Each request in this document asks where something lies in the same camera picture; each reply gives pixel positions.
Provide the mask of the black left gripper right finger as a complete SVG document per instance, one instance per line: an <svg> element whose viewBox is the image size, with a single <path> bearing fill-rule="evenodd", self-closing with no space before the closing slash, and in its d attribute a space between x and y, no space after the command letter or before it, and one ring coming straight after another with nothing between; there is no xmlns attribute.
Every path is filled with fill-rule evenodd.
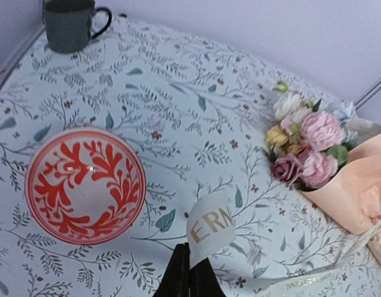
<svg viewBox="0 0 381 297"><path fill-rule="evenodd" d="M190 297L226 297L208 258L190 269Z"/></svg>

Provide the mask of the white fake flower stem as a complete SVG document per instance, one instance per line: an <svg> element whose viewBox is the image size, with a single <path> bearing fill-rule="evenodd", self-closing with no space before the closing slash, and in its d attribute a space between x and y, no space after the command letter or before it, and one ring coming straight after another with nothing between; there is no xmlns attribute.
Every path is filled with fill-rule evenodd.
<svg viewBox="0 0 381 297"><path fill-rule="evenodd" d="M299 110L312 111L313 102L308 100L302 91L290 90L286 82L279 80L273 91L279 94L278 100L273 105L277 121Z"/></svg>

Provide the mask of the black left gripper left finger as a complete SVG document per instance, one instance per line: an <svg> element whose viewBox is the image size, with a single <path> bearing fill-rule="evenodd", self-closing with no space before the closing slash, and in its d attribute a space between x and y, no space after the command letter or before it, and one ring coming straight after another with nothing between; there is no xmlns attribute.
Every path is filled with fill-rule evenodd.
<svg viewBox="0 0 381 297"><path fill-rule="evenodd" d="M189 245L177 244L153 297L189 297L189 257Z"/></svg>

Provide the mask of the blue fake flower stem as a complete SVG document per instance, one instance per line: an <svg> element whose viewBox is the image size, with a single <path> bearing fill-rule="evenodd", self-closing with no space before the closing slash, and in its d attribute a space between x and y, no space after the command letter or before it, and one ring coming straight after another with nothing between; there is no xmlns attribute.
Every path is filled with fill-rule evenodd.
<svg viewBox="0 0 381 297"><path fill-rule="evenodd" d="M356 131L350 130L347 127L347 124L349 124L356 117L354 103L349 100L341 101L340 103L331 102L328 104L326 110L334 115L337 120L339 120L341 127L344 129L345 137L343 139L343 143L355 144L358 134Z"/></svg>

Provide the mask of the beige wrapping paper sheet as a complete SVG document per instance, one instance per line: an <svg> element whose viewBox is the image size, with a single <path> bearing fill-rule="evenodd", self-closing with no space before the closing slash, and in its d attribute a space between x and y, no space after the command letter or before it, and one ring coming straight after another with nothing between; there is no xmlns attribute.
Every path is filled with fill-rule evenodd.
<svg viewBox="0 0 381 297"><path fill-rule="evenodd" d="M381 265L381 126L355 118L346 127L358 133L359 141L349 163L322 188L303 195L358 235Z"/></svg>

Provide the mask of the pale pink white flower stem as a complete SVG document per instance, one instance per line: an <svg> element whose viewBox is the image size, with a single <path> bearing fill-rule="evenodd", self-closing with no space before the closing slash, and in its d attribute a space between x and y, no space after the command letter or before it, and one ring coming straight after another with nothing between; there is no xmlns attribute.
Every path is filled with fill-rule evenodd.
<svg viewBox="0 0 381 297"><path fill-rule="evenodd" d="M317 189L338 171L338 160L325 151L334 145L341 145L345 132L334 115L319 111L304 118L300 133L310 147L299 156L303 164L301 179L307 187Z"/></svg>

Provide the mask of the white lace ribbon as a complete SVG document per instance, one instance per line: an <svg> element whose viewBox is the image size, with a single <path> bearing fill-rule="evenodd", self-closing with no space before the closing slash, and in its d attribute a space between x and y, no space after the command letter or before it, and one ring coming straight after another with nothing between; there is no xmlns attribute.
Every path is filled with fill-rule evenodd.
<svg viewBox="0 0 381 297"><path fill-rule="evenodd" d="M201 198L187 219L190 267L213 262L227 296L381 296L381 268L356 236L299 197Z"/></svg>

